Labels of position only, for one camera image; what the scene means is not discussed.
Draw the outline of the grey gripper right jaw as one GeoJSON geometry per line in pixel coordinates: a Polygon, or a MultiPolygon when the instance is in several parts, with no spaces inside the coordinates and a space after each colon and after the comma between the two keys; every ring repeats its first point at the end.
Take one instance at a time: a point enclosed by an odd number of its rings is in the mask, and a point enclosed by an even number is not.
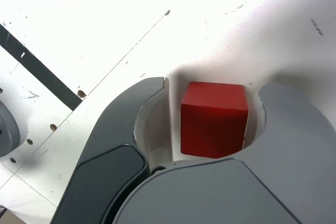
{"type": "Polygon", "coordinates": [[[265,128],[246,149],[141,183],[114,223],[335,223],[335,129],[296,89],[264,85],[265,128]]]}

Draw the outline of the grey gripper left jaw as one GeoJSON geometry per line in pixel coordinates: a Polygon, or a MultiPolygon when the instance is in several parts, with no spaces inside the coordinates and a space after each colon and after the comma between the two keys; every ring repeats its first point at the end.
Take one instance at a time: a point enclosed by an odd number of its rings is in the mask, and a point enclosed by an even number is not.
{"type": "Polygon", "coordinates": [[[141,80],[99,116],[52,223],[112,223],[152,169],[172,159],[169,80],[141,80]]]}

